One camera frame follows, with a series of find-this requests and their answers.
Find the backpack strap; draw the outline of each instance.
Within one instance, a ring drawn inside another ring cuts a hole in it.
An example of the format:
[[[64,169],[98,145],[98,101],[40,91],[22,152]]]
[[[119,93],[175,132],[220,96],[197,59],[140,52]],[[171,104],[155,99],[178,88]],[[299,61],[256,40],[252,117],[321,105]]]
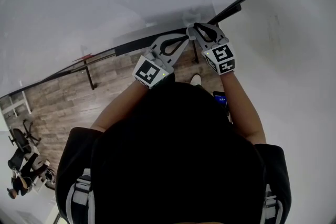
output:
[[[277,199],[276,195],[272,194],[271,188],[267,184],[260,224],[280,224],[282,212],[282,202]]]
[[[70,224],[95,224],[95,196],[91,189],[91,169],[84,169],[70,187],[66,200],[66,214]]]

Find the person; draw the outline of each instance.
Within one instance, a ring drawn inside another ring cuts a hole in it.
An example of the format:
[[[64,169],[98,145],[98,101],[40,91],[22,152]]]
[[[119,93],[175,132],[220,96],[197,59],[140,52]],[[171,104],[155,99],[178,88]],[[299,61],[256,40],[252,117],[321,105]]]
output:
[[[39,151],[35,146],[33,146],[33,151],[34,151],[33,155],[29,158],[27,163],[22,167],[22,169],[18,173],[12,170],[13,188],[7,189],[8,195],[12,199],[15,199],[16,196],[19,194],[21,194],[21,196],[25,196],[29,192],[36,177],[44,173],[47,170],[48,166],[50,165],[50,162],[48,160],[45,160],[45,162],[40,168],[34,171],[30,171],[34,161],[39,155]]]
[[[56,178],[61,216],[71,185],[91,168],[96,223],[260,223],[266,184],[284,223],[291,193],[283,150],[266,144],[235,74],[220,78],[233,125],[198,74],[191,84],[172,74],[151,90],[134,81],[90,129],[72,129]]]

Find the wooden floor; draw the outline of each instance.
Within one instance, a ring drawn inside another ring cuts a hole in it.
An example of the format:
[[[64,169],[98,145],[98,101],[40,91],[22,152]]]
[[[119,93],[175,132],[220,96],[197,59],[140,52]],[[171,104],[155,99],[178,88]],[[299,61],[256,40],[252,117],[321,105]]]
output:
[[[189,83],[191,77],[199,73],[202,86],[207,91],[222,91],[219,76],[206,64],[201,50],[197,49],[197,52],[199,64],[194,62],[192,46],[186,48],[174,65],[176,80]],[[16,118],[12,112],[5,115],[8,126],[24,131],[23,119],[33,121],[33,135],[42,138],[38,145],[41,155],[37,162],[47,158],[56,171],[70,130],[76,126],[90,127],[99,113],[134,81],[132,72],[143,53],[144,50],[138,50],[90,65],[92,80],[98,84],[93,91],[85,71],[26,90],[32,114],[28,114],[25,106],[21,105],[17,108],[19,117]],[[20,93],[12,97],[13,101],[21,98]],[[0,99],[2,109],[9,105],[9,97]]]

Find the black hair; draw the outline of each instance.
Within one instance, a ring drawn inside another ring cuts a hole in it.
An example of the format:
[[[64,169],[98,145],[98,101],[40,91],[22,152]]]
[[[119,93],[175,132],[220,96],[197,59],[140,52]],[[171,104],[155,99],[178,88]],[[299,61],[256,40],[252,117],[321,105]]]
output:
[[[15,199],[15,196],[13,195],[12,190],[13,189],[9,189],[9,188],[7,189],[8,195],[10,196],[10,198]]]

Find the black chair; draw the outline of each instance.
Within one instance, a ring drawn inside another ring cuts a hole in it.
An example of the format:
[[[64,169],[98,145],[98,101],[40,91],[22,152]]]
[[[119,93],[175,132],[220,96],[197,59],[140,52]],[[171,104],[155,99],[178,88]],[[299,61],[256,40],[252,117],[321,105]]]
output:
[[[33,135],[32,135],[32,133],[31,133],[31,129],[32,129],[32,122],[30,123],[30,125],[29,125],[29,129],[27,129],[27,127],[26,127],[26,125],[25,125],[25,122],[26,122],[27,120],[23,120],[23,127],[25,128],[25,131],[26,131],[26,138],[27,139],[29,139],[35,146],[37,146],[38,144],[39,144],[39,142],[41,141],[41,138],[35,138],[35,137],[33,137]]]
[[[13,157],[8,161],[8,166],[12,170],[19,171],[23,162],[23,158],[27,153],[31,153],[32,149],[28,139],[25,137],[25,134],[21,132],[20,129],[12,129],[10,130],[10,133],[13,139],[11,139],[11,137],[9,136],[9,140],[11,141],[13,146],[15,143],[18,149],[15,151]]]
[[[11,132],[13,139],[9,137],[9,140],[11,141],[12,145],[14,146],[13,142],[15,142],[17,147],[21,148],[22,151],[25,146],[29,145],[28,140],[32,142],[34,146],[37,146],[39,142],[41,141],[41,138],[35,138],[33,137],[31,133],[31,129],[32,129],[31,126],[33,123],[31,122],[29,125],[29,128],[27,129],[26,124],[25,124],[26,121],[27,120],[24,120],[22,123],[26,133],[23,133],[20,129],[13,129],[13,131]]]
[[[25,157],[26,153],[30,153],[30,152],[22,152],[20,148],[18,148],[13,157],[8,161],[8,166],[11,170],[16,170],[16,171],[20,171],[22,162],[23,162],[23,158]]]
[[[29,151],[29,153],[32,151],[25,133],[23,133],[20,129],[17,129],[17,128],[10,130],[10,133],[13,139],[11,139],[10,136],[8,136],[8,138],[11,141],[13,146],[15,143],[18,149],[21,150],[22,152],[25,152],[25,154],[27,153],[27,151]]]

